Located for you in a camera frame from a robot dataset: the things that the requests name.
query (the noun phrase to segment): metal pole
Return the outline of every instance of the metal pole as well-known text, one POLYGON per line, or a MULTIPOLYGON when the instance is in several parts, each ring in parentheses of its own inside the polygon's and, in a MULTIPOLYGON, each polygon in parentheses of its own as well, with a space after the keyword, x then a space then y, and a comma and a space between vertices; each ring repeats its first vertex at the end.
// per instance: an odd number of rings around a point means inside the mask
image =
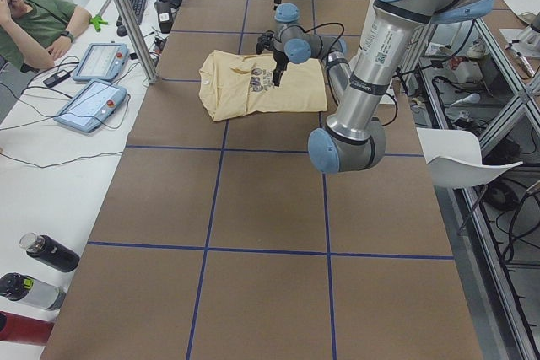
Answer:
POLYGON ((131 3, 129 0, 114 1, 116 7, 118 8, 118 13, 121 16, 121 21, 126 26, 127 34, 129 35, 129 39, 132 41, 133 48, 135 48, 138 60, 141 62, 141 66, 146 74, 148 83, 155 83, 158 78, 158 74, 155 70, 154 62, 150 58, 146 43, 144 42, 143 33, 141 33, 141 30, 138 27, 131 3))

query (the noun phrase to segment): white chair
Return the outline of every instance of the white chair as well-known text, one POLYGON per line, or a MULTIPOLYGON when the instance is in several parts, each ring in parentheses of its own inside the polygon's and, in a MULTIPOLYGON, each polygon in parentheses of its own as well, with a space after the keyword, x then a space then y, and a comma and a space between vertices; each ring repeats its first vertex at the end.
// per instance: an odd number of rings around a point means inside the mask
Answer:
POLYGON ((488 184, 523 162, 497 166, 482 164, 480 142, 471 132, 431 128, 417 128, 416 130, 434 185, 451 189, 483 185, 478 199, 459 228, 458 233, 461 234, 467 220, 487 191, 488 184))

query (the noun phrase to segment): computer mouse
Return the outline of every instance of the computer mouse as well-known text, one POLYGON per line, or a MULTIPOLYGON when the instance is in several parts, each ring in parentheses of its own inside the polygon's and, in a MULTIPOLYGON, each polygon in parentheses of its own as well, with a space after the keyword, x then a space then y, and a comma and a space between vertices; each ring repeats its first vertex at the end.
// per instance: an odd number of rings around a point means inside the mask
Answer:
POLYGON ((116 33, 119 37, 125 37, 127 35, 127 30, 125 25, 119 25, 116 29, 116 33))

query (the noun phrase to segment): bottle cap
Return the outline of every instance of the bottle cap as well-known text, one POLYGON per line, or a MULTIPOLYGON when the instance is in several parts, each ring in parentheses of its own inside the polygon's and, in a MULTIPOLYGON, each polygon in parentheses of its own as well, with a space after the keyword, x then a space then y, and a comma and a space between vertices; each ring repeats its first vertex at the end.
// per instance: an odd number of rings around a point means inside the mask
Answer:
POLYGON ((29 252, 36 252, 38 242, 39 237, 33 232, 28 232, 20 239, 19 246, 29 252))
POLYGON ((0 296, 12 301, 21 299, 27 292, 24 291, 25 277, 18 273, 8 273, 0 278, 0 296))

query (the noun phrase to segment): red bottle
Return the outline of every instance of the red bottle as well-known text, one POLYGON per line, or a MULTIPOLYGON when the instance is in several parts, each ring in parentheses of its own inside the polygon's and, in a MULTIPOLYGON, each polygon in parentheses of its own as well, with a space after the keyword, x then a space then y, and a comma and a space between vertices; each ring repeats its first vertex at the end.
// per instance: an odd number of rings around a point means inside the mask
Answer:
POLYGON ((44 346, 54 323, 0 311, 0 341, 44 346))

